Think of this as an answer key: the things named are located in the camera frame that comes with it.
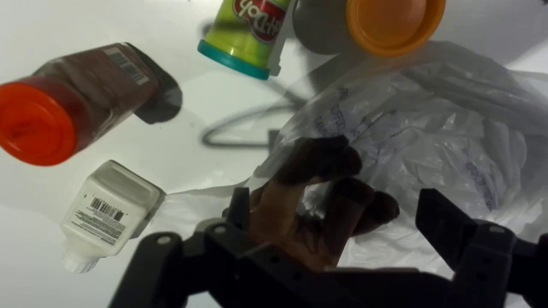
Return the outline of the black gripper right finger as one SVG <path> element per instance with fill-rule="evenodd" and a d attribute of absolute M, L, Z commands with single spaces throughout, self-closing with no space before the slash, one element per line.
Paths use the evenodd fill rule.
<path fill-rule="evenodd" d="M 536 242 L 505 225 L 474 218 L 435 187 L 423 187 L 414 223 L 454 270 L 469 308 L 503 308 L 519 294 L 529 308 L 548 308 L 548 234 Z"/>

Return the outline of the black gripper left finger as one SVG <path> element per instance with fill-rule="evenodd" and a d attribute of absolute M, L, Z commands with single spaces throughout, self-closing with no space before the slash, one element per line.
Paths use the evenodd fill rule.
<path fill-rule="evenodd" d="M 187 308 L 207 292 L 221 308 L 454 308 L 450 280 L 416 268 L 312 271 L 246 234 L 238 187 L 229 213 L 183 237 L 142 237 L 108 308 Z"/>

